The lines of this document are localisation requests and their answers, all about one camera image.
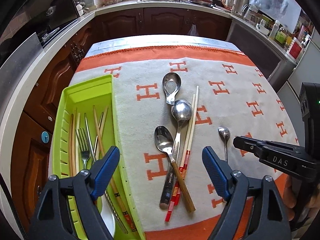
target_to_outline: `red striped chopsticks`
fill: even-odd
[[[192,98],[193,115],[192,115],[192,119],[189,121],[189,124],[188,124],[186,140],[183,147],[183,156],[181,158],[180,167],[179,167],[183,179],[186,176],[187,167],[189,163],[191,143],[192,143],[193,133],[195,130],[198,97],[199,97],[199,86],[197,86],[196,88],[196,95],[193,95],[193,98]],[[173,211],[173,207],[178,205],[179,203],[180,195],[181,195],[181,189],[178,181],[176,181],[173,188],[172,197],[169,203],[167,215],[164,220],[165,222],[169,222],[172,211]]]

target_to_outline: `white countertop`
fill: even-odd
[[[126,10],[131,8],[146,8],[146,7],[170,7],[170,8],[185,8],[192,10],[204,11],[223,17],[231,18],[232,16],[219,10],[217,8],[209,8],[205,6],[190,4],[186,2],[167,2],[167,1],[148,1],[137,2],[136,0],[123,1],[114,5],[101,7],[86,15],[81,16],[76,22],[61,32],[55,39],[53,39],[40,53],[36,60],[31,64],[26,73],[21,78],[17,85],[8,105],[4,112],[3,119],[0,124],[0,171],[4,176],[4,180],[10,187],[10,164],[13,141],[17,129],[17,125],[25,106],[25,103],[32,91],[33,86],[44,71],[48,63],[62,48],[62,46],[85,24],[92,20],[96,15],[105,14],[119,10]],[[16,226],[9,205],[5,199],[3,192],[0,190],[0,209],[4,213],[9,223],[13,226],[17,234],[20,232]]]
[[[274,51],[276,51],[279,56],[281,56],[283,59],[287,59],[295,64],[297,64],[296,62],[294,62],[287,54],[286,54],[286,51],[281,48],[281,46],[279,46],[275,41],[273,41],[272,39],[270,39],[268,36],[262,34],[261,32],[259,32],[257,30],[257,28],[249,23],[247,23],[245,20],[243,19],[240,19],[239,17],[237,16],[234,16],[232,14],[230,14],[230,17],[233,19],[233,20],[237,20],[238,22],[240,22],[241,24],[243,25],[246,25],[248,28],[250,28],[251,30],[253,30],[254,33],[256,33],[257,35],[259,35],[259,37],[261,37],[261,39],[267,43]]]

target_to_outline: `orange border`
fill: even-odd
[[[150,59],[178,59],[184,57],[225,61],[255,67],[255,64],[240,51],[198,46],[172,45],[120,49],[86,57],[81,61],[76,72],[132,61]]]
[[[276,180],[275,183],[279,189],[281,196],[283,195],[285,179],[287,178],[286,174],[281,174]],[[238,226],[234,240],[240,239],[247,226],[247,222],[250,216],[252,198],[247,200],[244,212],[241,217],[241,221]],[[163,240],[163,239],[174,239],[174,240],[207,240],[210,236],[213,228],[216,226],[220,215],[207,220],[184,226],[179,228],[161,230],[161,231],[149,231],[145,232],[147,240]]]

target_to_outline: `wooden-handled spoon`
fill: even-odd
[[[191,196],[188,192],[187,186],[185,184],[185,181],[180,173],[180,170],[178,168],[178,165],[175,161],[175,159],[172,156],[172,147],[173,147],[173,139],[169,132],[169,130],[164,126],[158,126],[155,130],[155,143],[159,151],[164,152],[168,155],[170,159],[170,163],[172,165],[172,168],[176,174],[177,180],[179,182],[181,192],[184,196],[185,200],[185,206],[189,213],[196,210]]]

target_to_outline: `metal fork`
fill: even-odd
[[[83,161],[83,168],[86,169],[87,167],[87,161],[90,159],[90,152],[89,152],[89,146],[87,141],[87,136],[85,134],[84,128],[78,129],[78,132],[76,132],[77,139],[79,142],[79,147],[81,151],[81,160]]]

